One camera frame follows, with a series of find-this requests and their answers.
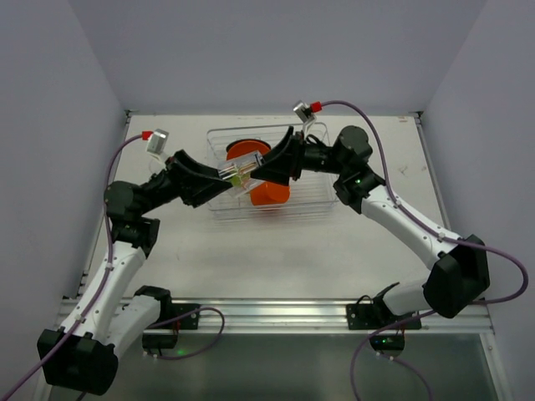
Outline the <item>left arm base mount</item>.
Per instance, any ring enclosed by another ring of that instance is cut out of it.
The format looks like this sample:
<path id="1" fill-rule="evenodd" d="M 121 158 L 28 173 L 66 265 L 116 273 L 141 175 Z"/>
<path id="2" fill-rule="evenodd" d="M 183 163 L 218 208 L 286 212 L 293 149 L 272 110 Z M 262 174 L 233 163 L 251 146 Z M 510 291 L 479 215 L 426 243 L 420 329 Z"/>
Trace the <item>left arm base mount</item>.
<path id="1" fill-rule="evenodd" d="M 181 331 L 198 329 L 198 303 L 174 303 L 166 306 L 166 310 L 152 323 L 141 338 L 142 348 L 147 353 L 162 356 L 164 351 L 178 345 Z"/>

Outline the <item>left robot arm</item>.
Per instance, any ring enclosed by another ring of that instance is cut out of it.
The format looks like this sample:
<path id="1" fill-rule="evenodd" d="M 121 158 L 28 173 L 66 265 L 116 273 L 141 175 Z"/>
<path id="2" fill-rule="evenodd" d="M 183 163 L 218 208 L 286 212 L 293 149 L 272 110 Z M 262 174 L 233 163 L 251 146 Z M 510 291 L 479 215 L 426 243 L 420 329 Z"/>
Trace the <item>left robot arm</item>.
<path id="1" fill-rule="evenodd" d="M 144 184 L 116 180 L 105 189 L 108 251 L 94 280 L 56 330 L 38 339 L 46 382 L 102 395 L 113 383 L 125 350 L 150 325 L 173 326 L 171 294 L 143 286 L 125 308 L 120 301 L 157 241 L 160 222 L 147 213 L 175 199 L 198 207 L 231 188 L 212 167 L 176 152 Z"/>

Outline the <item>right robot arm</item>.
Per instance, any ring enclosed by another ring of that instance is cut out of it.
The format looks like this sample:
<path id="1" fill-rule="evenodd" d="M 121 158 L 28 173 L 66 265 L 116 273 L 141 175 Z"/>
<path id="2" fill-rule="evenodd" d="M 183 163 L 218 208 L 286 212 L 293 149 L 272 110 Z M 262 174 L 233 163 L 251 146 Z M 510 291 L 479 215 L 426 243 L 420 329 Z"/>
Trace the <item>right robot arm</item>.
<path id="1" fill-rule="evenodd" d="M 331 146 L 288 129 L 252 178 L 286 185 L 305 170 L 337 175 L 334 189 L 340 201 L 383 226 L 429 270 L 426 279 L 396 282 L 383 289 L 368 304 L 366 316 L 389 323 L 395 317 L 430 309 L 453 318 L 490 286 L 483 242 L 475 235 L 461 239 L 448 230 L 432 235 L 423 228 L 433 224 L 425 216 L 413 222 L 401 211 L 400 198 L 389 194 L 385 179 L 369 167 L 372 153 L 367 133 L 357 126 L 344 127 Z"/>

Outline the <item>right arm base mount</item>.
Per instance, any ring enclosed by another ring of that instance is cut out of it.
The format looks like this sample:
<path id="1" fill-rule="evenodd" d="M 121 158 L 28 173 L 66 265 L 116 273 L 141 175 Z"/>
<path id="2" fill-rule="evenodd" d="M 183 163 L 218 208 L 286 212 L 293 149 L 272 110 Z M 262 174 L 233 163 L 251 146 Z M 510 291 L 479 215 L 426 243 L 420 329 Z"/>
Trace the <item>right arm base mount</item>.
<path id="1" fill-rule="evenodd" d="M 381 290 L 376 296 L 363 295 L 356 302 L 345 306 L 345 316 L 349 330 L 377 330 L 389 324 L 399 322 L 415 315 L 414 312 L 394 315 L 383 302 L 384 295 L 399 285 L 398 282 Z M 405 331 L 422 329 L 421 320 L 417 319 L 396 328 L 394 334 L 380 333 L 369 340 L 370 346 L 380 355 L 399 357 L 405 349 Z"/>

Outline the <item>clear glass cup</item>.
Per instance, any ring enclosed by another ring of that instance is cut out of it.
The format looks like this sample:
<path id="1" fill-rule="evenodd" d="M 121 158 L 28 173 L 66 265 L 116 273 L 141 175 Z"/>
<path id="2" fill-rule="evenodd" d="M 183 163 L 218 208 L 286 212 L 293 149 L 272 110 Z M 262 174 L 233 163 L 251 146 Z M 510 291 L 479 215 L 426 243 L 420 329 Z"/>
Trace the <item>clear glass cup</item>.
<path id="1" fill-rule="evenodd" d="M 244 160 L 240 158 L 237 160 L 225 160 L 221 162 L 218 165 L 217 170 L 221 179 L 227 180 L 230 182 L 230 179 L 234 175 L 249 175 L 251 177 L 251 173 L 259 166 L 260 165 L 256 165 L 256 163 L 252 161 L 251 159 Z M 262 180 L 257 180 L 257 179 L 254 179 L 254 180 L 255 180 L 255 184 L 252 190 L 263 183 Z"/>

